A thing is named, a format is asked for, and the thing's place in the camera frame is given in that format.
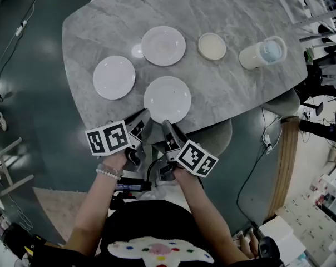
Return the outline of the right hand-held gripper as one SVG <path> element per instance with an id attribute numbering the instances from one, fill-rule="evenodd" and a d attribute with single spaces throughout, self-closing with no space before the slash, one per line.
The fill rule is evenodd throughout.
<path id="1" fill-rule="evenodd" d="M 192 175 L 206 178 L 219 159 L 204 150 L 199 144 L 187 140 L 176 124 L 164 120 L 161 124 L 165 139 L 165 151 L 157 162 L 157 173 L 164 181 L 171 181 L 176 168 Z"/>

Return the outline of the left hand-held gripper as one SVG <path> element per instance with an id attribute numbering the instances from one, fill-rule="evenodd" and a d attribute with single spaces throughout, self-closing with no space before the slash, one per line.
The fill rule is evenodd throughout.
<path id="1" fill-rule="evenodd" d="M 124 121 L 85 131 L 86 139 L 94 156 L 110 156 L 125 151 L 127 171 L 137 171 L 142 164 L 142 139 L 147 139 L 152 130 L 152 119 L 148 109 L 142 109 Z"/>

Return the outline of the white plate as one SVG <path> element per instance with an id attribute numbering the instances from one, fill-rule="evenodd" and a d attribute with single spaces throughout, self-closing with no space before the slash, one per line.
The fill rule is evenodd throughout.
<path id="1" fill-rule="evenodd" d="M 107 100 L 118 100 L 131 91 L 135 79 L 134 66 L 127 58 L 109 56 L 96 66 L 92 82 L 101 97 Z"/>
<path id="2" fill-rule="evenodd" d="M 151 118 L 161 124 L 168 120 L 171 124 L 181 121 L 189 112 L 191 93 L 187 85 L 173 76 L 163 76 L 154 80 L 144 94 L 144 106 Z"/>
<path id="3" fill-rule="evenodd" d="M 182 59 L 186 51 L 186 42 L 175 28 L 157 26 L 144 34 L 141 50 L 143 56 L 152 64 L 170 66 Z"/>

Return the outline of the person's left forearm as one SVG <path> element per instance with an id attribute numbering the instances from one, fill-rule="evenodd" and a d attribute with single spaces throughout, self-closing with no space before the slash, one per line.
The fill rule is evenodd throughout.
<path id="1" fill-rule="evenodd" d="M 98 172 L 75 219 L 65 249 L 93 256 L 100 242 L 117 179 Z"/>

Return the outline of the person's left hand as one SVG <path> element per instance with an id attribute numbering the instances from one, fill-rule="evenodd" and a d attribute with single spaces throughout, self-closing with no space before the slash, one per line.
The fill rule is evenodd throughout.
<path id="1" fill-rule="evenodd" d="M 125 155 L 124 150 L 121 150 L 115 154 L 107 156 L 102 161 L 103 165 L 108 166 L 117 171 L 122 171 L 126 163 L 127 163 L 127 157 Z"/>

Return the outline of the gray upholstered chair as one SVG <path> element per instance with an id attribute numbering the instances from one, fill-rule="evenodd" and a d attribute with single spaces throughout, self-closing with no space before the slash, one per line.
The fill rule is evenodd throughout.
<path id="1" fill-rule="evenodd" d="M 202 128 L 201 130 L 185 133 L 187 138 L 199 144 L 204 150 L 215 157 L 218 157 L 225 151 L 231 141 L 232 135 L 233 128 L 231 119 Z M 161 125 L 153 122 L 147 142 L 153 145 L 157 150 L 161 152 L 164 151 L 165 139 Z"/>

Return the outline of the white trousers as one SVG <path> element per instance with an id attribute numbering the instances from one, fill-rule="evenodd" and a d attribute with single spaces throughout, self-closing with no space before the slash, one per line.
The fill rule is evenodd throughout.
<path id="1" fill-rule="evenodd" d="M 123 199 L 123 202 L 133 202 L 133 201 L 158 201 L 165 200 L 172 204 L 181 206 L 188 212 L 190 208 L 185 199 L 183 191 L 177 181 L 158 181 L 151 191 L 145 192 L 132 192 L 133 199 Z"/>

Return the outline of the black belt device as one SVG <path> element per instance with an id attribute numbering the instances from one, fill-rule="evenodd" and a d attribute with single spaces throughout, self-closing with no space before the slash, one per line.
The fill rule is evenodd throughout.
<path id="1" fill-rule="evenodd" d="M 145 179 L 122 177 L 116 184 L 116 191 L 144 192 L 151 190 L 151 182 Z"/>

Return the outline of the black shirt with plush patch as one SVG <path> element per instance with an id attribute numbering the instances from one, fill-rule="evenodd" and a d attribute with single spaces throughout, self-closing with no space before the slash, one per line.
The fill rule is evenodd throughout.
<path id="1" fill-rule="evenodd" d="M 263 259 L 228 266 L 214 255 L 191 212 L 165 200 L 123 204 L 107 216 L 95 255 L 48 245 L 31 267 L 268 267 Z"/>

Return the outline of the white power adapter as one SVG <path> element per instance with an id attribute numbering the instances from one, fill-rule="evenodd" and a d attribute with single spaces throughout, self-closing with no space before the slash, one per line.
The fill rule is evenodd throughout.
<path id="1" fill-rule="evenodd" d="M 263 134 L 263 142 L 266 147 L 266 154 L 268 154 L 273 149 L 271 140 L 268 134 L 265 134 L 265 133 Z"/>

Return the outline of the beige rug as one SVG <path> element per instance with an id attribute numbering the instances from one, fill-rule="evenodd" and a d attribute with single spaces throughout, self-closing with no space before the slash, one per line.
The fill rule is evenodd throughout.
<path id="1" fill-rule="evenodd" d="M 39 187 L 33 187 L 33 191 L 50 222 L 67 242 L 73 230 L 76 215 L 87 194 Z"/>

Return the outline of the white lidded jug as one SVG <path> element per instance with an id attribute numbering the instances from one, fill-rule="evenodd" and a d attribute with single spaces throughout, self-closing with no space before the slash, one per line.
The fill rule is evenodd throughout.
<path id="1" fill-rule="evenodd" d="M 271 36 L 255 43 L 239 53 L 239 62 L 247 70 L 271 66 L 283 62 L 287 46 L 279 36 Z"/>

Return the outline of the white cardboard box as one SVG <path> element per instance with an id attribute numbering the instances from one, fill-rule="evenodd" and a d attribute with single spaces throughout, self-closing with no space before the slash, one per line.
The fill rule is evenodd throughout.
<path id="1" fill-rule="evenodd" d="M 288 266 L 297 259 L 306 248 L 294 235 L 293 229 L 280 216 L 259 227 L 264 236 L 271 237 L 277 244 L 283 263 Z"/>

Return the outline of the black chair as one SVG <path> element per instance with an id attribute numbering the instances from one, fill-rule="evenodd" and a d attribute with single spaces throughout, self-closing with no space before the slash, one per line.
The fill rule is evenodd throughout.
<path id="1" fill-rule="evenodd" d="M 258 255 L 267 263 L 268 267 L 280 267 L 280 251 L 271 237 L 266 236 L 259 241 Z"/>

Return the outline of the white metal rack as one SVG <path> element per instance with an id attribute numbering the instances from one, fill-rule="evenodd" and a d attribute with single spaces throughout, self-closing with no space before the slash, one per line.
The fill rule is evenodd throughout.
<path id="1" fill-rule="evenodd" d="M 336 45 L 336 0 L 279 0 L 292 25 L 305 30 L 301 41 L 327 38 Z"/>

